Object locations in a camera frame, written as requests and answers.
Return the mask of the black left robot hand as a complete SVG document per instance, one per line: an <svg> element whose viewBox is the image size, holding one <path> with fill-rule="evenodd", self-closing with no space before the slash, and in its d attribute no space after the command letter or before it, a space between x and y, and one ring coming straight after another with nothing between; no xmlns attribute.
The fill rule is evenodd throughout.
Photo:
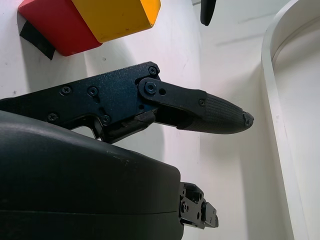
<svg viewBox="0 0 320 240"><path fill-rule="evenodd" d="M212 20L214 10L216 6L216 0L201 0L200 3L200 22L208 26Z"/></svg>

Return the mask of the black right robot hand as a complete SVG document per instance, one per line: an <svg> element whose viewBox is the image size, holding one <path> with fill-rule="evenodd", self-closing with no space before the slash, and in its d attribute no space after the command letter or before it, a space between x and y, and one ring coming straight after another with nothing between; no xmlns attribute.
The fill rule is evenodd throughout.
<svg viewBox="0 0 320 240"><path fill-rule="evenodd" d="M159 72L145 62L1 100L1 239L180 240L186 226L218 227L176 167L115 143L153 123L235 134L254 117Z"/></svg>

